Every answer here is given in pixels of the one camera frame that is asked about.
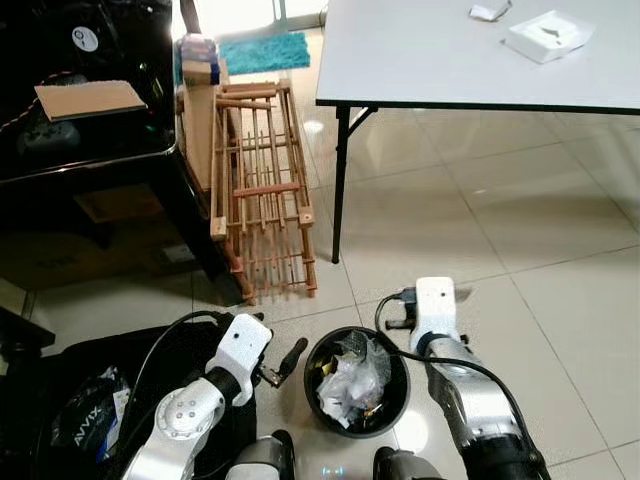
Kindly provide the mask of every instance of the white sticker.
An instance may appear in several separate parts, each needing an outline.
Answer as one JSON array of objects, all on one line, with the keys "label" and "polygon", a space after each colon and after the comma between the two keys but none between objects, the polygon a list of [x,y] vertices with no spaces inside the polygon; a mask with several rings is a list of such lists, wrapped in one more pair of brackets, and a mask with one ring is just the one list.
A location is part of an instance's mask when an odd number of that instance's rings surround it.
[{"label": "white sticker", "polygon": [[85,52],[95,52],[98,49],[98,37],[93,30],[87,27],[76,27],[71,32],[73,43],[80,50]]},{"label": "white sticker", "polygon": [[189,247],[184,243],[176,245],[174,247],[167,247],[164,249],[164,254],[167,256],[171,263],[187,262],[189,260],[195,260]]}]

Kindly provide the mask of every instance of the floor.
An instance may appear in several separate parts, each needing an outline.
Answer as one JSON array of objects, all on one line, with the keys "label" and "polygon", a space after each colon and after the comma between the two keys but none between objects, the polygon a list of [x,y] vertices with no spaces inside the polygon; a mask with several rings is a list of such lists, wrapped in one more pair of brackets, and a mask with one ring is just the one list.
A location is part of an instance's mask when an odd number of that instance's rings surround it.
[{"label": "floor", "polygon": [[[418,277],[451,276],[471,290],[458,304],[460,332],[515,393],[553,478],[640,479],[640,121],[380,112],[350,143],[341,262],[333,265],[337,125],[332,109],[314,106],[322,33],[307,40],[310,68],[261,78],[294,85],[319,290],[248,309],[264,311],[274,330],[267,360],[279,363],[301,336],[313,345],[344,325],[372,326],[377,301]],[[104,280],[39,292],[33,318],[56,331],[54,352],[216,308],[214,298],[201,272]],[[409,368],[409,408],[377,438],[324,430],[300,368],[281,390],[257,390],[259,432],[291,431],[304,479],[371,478],[382,445],[417,452],[444,478],[466,478],[424,371]]]}]

